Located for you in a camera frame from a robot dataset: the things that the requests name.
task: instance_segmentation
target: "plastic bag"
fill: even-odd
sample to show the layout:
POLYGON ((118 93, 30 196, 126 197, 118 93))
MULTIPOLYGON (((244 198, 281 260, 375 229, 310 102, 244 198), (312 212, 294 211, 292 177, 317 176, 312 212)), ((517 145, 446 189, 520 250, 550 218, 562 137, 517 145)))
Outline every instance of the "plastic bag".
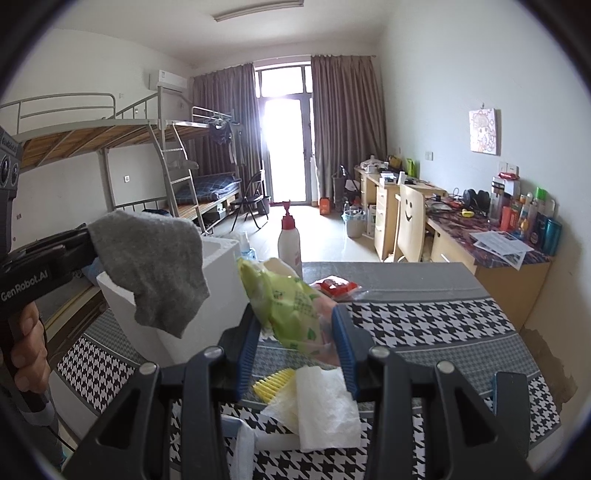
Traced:
POLYGON ((286 348, 339 364, 332 336, 335 301, 299 277, 277 274, 260 262, 239 258, 238 270, 263 329, 272 329, 286 348))
POLYGON ((363 293, 363 287, 355 282, 345 280, 336 275, 329 275, 321 280, 316 280, 311 287, 320 290, 334 301, 352 301, 359 299, 363 293))

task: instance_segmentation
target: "white foam box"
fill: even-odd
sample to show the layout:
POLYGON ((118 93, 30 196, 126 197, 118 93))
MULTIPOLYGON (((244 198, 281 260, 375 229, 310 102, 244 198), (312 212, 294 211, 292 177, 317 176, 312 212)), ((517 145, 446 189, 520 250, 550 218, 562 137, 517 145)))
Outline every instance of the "white foam box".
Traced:
POLYGON ((217 344, 224 330, 240 323, 248 298, 236 266, 239 255, 236 240, 203 238, 203 274, 209 298, 203 302, 180 339, 138 324, 134 319, 133 293, 113 283, 106 272, 101 273, 97 280, 131 345, 145 359, 167 367, 184 363, 204 348, 217 344))

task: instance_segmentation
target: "green plastic bag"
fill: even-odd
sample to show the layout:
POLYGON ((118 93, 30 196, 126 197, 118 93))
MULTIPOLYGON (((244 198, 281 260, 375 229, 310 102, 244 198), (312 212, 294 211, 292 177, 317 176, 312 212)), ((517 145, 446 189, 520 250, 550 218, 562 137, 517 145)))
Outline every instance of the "green plastic bag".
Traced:
POLYGON ((274 273, 260 262, 238 259, 246 295, 263 329, 286 348, 338 365, 331 315, 336 303, 302 279, 274 273))

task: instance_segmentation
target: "window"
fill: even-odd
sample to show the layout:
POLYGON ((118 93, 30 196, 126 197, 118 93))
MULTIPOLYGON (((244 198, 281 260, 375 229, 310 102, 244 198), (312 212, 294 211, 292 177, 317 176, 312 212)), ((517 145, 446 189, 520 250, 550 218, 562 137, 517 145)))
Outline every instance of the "window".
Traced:
POLYGON ((280 97, 292 93, 304 93, 301 67, 263 70, 261 72, 263 97, 280 97))
POLYGON ((304 71, 306 72, 306 92, 312 93, 312 67, 306 65, 304 71))

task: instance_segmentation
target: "red package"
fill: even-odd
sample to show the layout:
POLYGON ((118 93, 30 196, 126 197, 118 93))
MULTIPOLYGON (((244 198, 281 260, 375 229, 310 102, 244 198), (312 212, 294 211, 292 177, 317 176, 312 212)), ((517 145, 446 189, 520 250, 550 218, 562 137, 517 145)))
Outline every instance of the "red package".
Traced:
POLYGON ((320 290, 331 299, 344 299, 349 297, 354 291, 360 289, 355 282, 345 280, 344 278, 331 275, 322 280, 315 281, 313 288, 320 290))

